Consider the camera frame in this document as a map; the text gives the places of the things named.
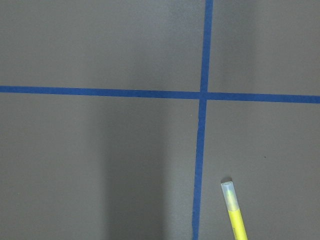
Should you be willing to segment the yellow highlighter pen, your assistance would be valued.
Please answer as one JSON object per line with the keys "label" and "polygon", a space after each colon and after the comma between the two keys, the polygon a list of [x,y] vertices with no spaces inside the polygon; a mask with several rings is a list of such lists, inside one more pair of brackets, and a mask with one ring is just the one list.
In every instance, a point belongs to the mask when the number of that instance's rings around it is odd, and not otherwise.
{"label": "yellow highlighter pen", "polygon": [[232,181],[224,181],[220,185],[229,215],[234,239],[248,240],[245,224],[234,188],[234,183]]}

